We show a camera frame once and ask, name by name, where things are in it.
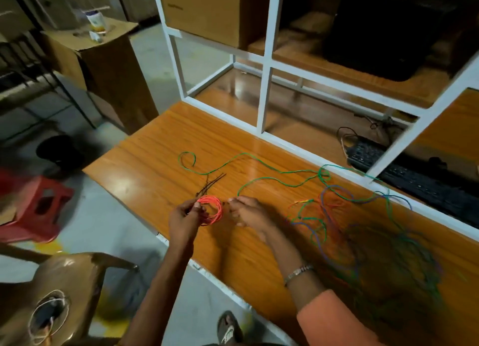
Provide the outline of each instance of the sandal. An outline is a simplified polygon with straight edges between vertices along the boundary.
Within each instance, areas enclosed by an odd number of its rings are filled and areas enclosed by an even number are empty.
[[[236,317],[231,311],[225,311],[218,319],[217,335],[220,345],[226,345],[243,341],[243,332]]]

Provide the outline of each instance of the brown plastic chair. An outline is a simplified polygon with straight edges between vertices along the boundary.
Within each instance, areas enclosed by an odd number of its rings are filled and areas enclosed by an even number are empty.
[[[118,339],[89,337],[88,330],[106,268],[138,271],[137,265],[102,252],[46,255],[4,243],[0,243],[0,254],[39,264],[30,282],[0,283],[0,346],[34,344],[27,330],[29,319],[39,302],[56,289],[65,294],[69,313],[62,327],[51,336],[51,346],[117,343]]]

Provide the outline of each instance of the hand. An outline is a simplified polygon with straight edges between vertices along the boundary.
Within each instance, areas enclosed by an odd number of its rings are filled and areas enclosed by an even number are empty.
[[[231,207],[231,213],[234,217],[241,217],[238,226],[249,226],[258,233],[260,239],[266,242],[266,233],[274,228],[268,213],[256,198],[247,196],[238,196],[228,200]]]
[[[191,257],[193,255],[193,241],[198,233],[199,226],[208,216],[205,208],[196,199],[186,200],[170,213],[168,225],[170,227],[170,248],[179,250]]]

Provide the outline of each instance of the concrete floor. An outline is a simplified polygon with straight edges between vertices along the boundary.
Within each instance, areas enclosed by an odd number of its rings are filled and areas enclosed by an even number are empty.
[[[160,113],[180,100],[170,57],[161,27],[154,26],[131,37],[136,56]],[[188,87],[223,66],[229,56],[212,48],[179,41]],[[46,94],[27,104],[34,113],[51,119],[60,130],[75,138],[77,145],[91,159],[111,149],[126,135],[104,122],[85,92],[63,80],[68,90],[98,126],[92,130],[68,102],[55,94]],[[0,117],[0,139],[31,125],[34,119],[21,109]],[[28,174],[51,174],[55,165],[35,155],[44,139],[56,135],[54,126],[42,125],[6,143],[0,165]],[[47,244],[31,241],[18,246],[45,253],[107,252],[140,265],[140,275],[109,269],[101,300],[90,333],[120,337],[135,313],[161,263],[167,246],[141,219],[137,219],[98,184],[78,172],[65,180],[75,188],[75,196],[58,220],[62,231]],[[0,256],[0,281],[20,282],[32,278],[35,264]],[[217,342],[216,324],[224,310],[231,310],[249,341],[293,344],[281,330],[256,315],[241,298],[204,269],[188,267],[168,324],[163,345],[203,345]]]

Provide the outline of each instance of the person's right hand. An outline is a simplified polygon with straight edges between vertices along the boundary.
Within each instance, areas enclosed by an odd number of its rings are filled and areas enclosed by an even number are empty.
[[[260,239],[266,242],[266,232],[275,227],[268,213],[256,198],[238,196],[228,200],[231,213],[240,217],[238,226],[249,226],[258,233]]]

